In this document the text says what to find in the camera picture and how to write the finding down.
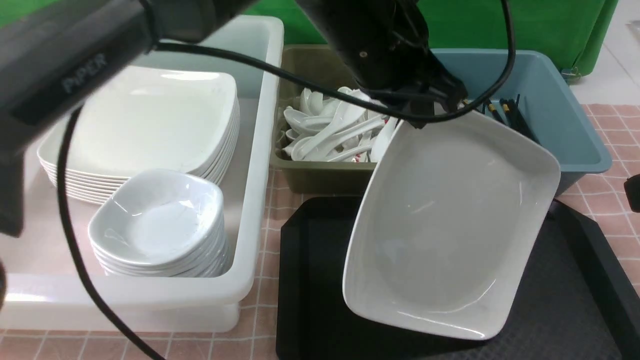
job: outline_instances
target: black tray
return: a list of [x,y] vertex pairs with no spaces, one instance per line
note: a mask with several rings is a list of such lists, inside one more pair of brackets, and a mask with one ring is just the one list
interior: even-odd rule
[[280,360],[640,359],[640,299],[594,221],[554,202],[503,330],[488,341],[353,314],[342,271],[361,198],[311,199],[282,227]]

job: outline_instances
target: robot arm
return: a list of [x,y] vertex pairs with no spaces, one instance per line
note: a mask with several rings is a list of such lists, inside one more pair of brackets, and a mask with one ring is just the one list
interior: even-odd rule
[[[162,40],[197,43],[257,0],[59,0],[0,29],[0,232],[19,236],[26,147]],[[373,99],[429,93],[445,110],[467,93],[431,54],[415,0],[296,0]]]

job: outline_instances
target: pink checkered tablecloth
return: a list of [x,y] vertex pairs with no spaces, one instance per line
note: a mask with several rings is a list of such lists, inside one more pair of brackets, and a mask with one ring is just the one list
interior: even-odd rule
[[[623,183],[640,174],[640,107],[584,106],[611,153],[610,171],[587,175],[559,199],[595,219],[640,293],[640,214],[632,213]],[[141,334],[168,360],[276,360],[280,227],[313,195],[293,194],[277,170],[269,173],[262,243],[253,288],[230,332]],[[117,332],[0,330],[1,360],[146,360]]]

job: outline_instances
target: blue plastic bin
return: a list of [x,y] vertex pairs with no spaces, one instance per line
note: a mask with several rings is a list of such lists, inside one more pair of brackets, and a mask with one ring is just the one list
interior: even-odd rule
[[[434,49],[434,54],[477,97],[498,78],[506,63],[505,50]],[[515,99],[540,145],[560,162],[563,193],[585,174],[611,168],[609,151],[596,134],[569,86],[545,55],[518,51],[509,79],[493,98]]]

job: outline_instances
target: white rectangular dish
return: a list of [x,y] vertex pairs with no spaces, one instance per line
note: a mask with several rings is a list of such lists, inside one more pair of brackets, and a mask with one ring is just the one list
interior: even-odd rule
[[550,152],[476,111],[402,122],[356,217],[345,303],[404,329],[494,337],[559,181]]

